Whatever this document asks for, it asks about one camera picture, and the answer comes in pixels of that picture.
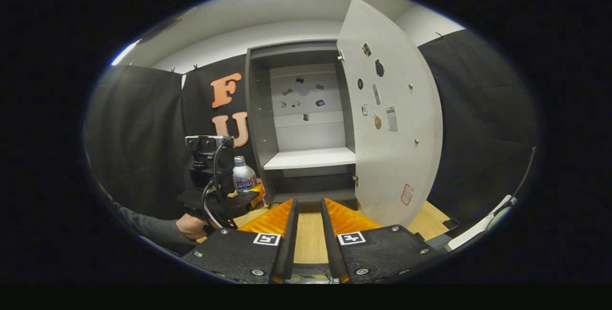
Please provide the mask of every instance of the plastic bottle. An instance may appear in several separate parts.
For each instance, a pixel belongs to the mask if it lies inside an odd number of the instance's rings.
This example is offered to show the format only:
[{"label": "plastic bottle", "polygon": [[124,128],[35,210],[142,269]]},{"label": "plastic bottle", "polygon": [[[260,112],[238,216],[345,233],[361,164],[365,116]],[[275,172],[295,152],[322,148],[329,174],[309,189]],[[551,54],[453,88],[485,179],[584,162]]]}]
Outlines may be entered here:
[{"label": "plastic bottle", "polygon": [[241,193],[253,188],[257,184],[255,171],[247,166],[244,157],[234,157],[234,185],[236,192]]}]

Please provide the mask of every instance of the open cabinet door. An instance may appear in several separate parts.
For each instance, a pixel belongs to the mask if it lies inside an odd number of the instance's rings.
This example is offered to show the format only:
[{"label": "open cabinet door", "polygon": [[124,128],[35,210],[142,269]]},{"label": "open cabinet door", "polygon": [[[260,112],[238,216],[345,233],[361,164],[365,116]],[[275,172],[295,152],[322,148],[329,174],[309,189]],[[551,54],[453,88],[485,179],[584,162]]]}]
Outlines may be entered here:
[{"label": "open cabinet door", "polygon": [[361,0],[351,1],[337,44],[354,123],[356,197],[380,225],[408,227],[442,151],[433,75],[404,31]]}]

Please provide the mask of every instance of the black curtain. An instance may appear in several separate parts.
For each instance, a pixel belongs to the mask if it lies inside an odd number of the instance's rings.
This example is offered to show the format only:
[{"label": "black curtain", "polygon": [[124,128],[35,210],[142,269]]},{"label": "black curtain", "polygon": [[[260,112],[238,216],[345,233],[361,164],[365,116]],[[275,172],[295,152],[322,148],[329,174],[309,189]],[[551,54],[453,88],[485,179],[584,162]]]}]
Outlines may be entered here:
[{"label": "black curtain", "polygon": [[[537,101],[511,63],[471,31],[444,35],[419,50],[435,78],[444,118],[428,201],[460,222],[449,232],[457,236],[520,184],[539,144]],[[525,183],[516,197],[528,189]]]},{"label": "black curtain", "polygon": [[[232,115],[236,112],[247,111],[246,61],[246,55],[238,55],[199,67],[186,74],[182,105],[187,135],[216,135],[216,127],[211,119],[219,115],[228,116],[228,134],[236,137],[239,135],[238,125]],[[233,94],[227,93],[227,96],[231,97],[230,103],[213,108],[212,103],[215,98],[210,84],[233,73],[240,73],[242,79],[235,82],[236,91]],[[236,148],[235,153],[244,156],[247,165],[253,168],[255,173],[259,173],[250,136],[246,144]]]},{"label": "black curtain", "polygon": [[160,219],[183,213],[177,197],[190,160],[181,75],[112,66],[89,101],[84,140],[94,177],[122,206]]}]

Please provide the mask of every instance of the orange letter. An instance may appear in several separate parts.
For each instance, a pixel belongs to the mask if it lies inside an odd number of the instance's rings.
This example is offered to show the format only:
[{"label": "orange letter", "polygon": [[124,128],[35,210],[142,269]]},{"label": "orange letter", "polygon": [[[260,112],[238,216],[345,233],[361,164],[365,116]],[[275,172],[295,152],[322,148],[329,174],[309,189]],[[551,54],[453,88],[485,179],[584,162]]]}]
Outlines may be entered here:
[{"label": "orange letter", "polygon": [[[234,138],[234,147],[239,148],[240,146],[247,143],[249,140],[249,130],[247,129],[247,112],[241,111],[232,115],[232,118],[236,120],[238,126],[238,138]],[[215,116],[211,119],[212,123],[215,124],[217,129],[217,135],[229,136],[228,133],[228,117],[227,115]]]},{"label": "orange letter", "polygon": [[234,94],[234,92],[236,92],[236,81],[240,79],[242,79],[242,75],[240,73],[234,73],[210,83],[215,96],[215,100],[212,102],[213,108],[221,107],[221,105],[226,105],[231,102],[231,97],[229,97],[227,93]]}]

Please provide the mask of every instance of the wooden floor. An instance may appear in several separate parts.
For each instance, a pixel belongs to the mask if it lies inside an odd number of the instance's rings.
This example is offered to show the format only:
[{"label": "wooden floor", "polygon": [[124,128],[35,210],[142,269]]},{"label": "wooden floor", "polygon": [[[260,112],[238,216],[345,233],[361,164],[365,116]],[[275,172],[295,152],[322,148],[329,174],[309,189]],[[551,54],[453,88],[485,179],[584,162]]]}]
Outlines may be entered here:
[{"label": "wooden floor", "polygon": [[[235,218],[234,222],[240,227],[262,215],[267,210],[267,208],[254,210],[245,216]],[[316,206],[304,205],[300,205],[299,212],[294,263],[327,264],[328,253],[323,236],[323,218],[321,218],[321,212]],[[408,230],[412,233],[418,232],[425,240],[430,240],[448,231],[443,222],[449,219],[448,216],[431,205],[431,203],[426,202],[419,214],[417,214],[415,221],[409,225]]]}]

